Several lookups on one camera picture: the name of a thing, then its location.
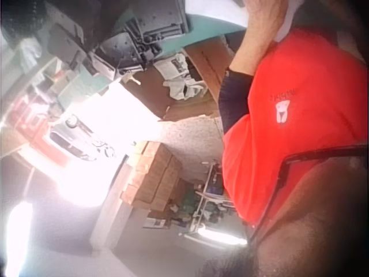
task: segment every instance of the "hand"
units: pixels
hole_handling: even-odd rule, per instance
[[[283,25],[288,0],[244,0],[249,14],[248,28],[276,35]]]

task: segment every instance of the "logo on shirt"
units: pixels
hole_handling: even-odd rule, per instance
[[[289,100],[284,100],[276,104],[277,122],[284,123],[287,121]]]

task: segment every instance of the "red object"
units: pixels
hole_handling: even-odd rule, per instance
[[[248,106],[224,136],[223,177],[239,215],[257,224],[286,156],[367,142],[367,68],[322,36],[295,30],[259,65]],[[295,166],[271,216],[317,162]]]
[[[32,148],[48,157],[51,162],[66,167],[70,158],[46,139],[50,129],[48,118],[46,114],[32,109],[35,104],[47,105],[37,95],[24,95],[18,98],[14,102],[7,122],[29,141]]]

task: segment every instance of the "brown cardboard box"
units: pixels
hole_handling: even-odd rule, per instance
[[[136,167],[140,160],[141,154],[132,153],[127,160],[127,164],[131,167]]]
[[[138,192],[137,188],[135,188],[134,186],[128,185],[126,190],[122,192],[121,199],[124,202],[132,205],[133,201],[135,200],[137,192]]]
[[[135,199],[132,206],[139,209],[150,209],[151,204]]]
[[[173,188],[169,199],[171,199],[174,204],[180,206],[186,194],[187,188],[193,188],[193,184],[183,179],[179,179],[178,183]]]
[[[133,153],[142,155],[145,152],[148,143],[148,141],[140,141],[139,143],[136,143],[133,148]]]
[[[169,162],[168,168],[173,169],[173,170],[177,170],[177,171],[181,171],[182,170],[182,163],[175,156],[172,156],[172,158]]]
[[[161,175],[156,172],[147,174],[136,172],[130,181],[130,185],[138,189],[135,199],[151,203],[160,180]]]
[[[168,167],[165,170],[163,177],[161,178],[161,182],[174,183],[177,180],[178,175],[179,175],[178,170],[173,170],[170,167]]]
[[[154,211],[163,211],[165,206],[168,203],[169,197],[172,193],[173,188],[178,182],[178,177],[173,182],[163,182],[161,181],[157,191],[155,193],[155,197],[151,203],[151,209]]]
[[[168,163],[163,163],[162,161],[156,159],[155,156],[147,157],[141,156],[135,167],[137,172],[141,173],[156,173],[158,175],[163,175],[164,170],[167,168]]]
[[[154,201],[150,205],[150,208],[154,211],[163,211],[166,205],[167,202],[165,200],[154,199]]]
[[[147,157],[155,157],[155,159],[159,160],[166,166],[172,157],[172,153],[170,153],[164,144],[157,141],[149,141],[143,155]]]

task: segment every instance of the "hair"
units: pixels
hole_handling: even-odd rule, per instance
[[[257,273],[257,257],[252,246],[227,252],[209,260],[197,277],[254,277]]]

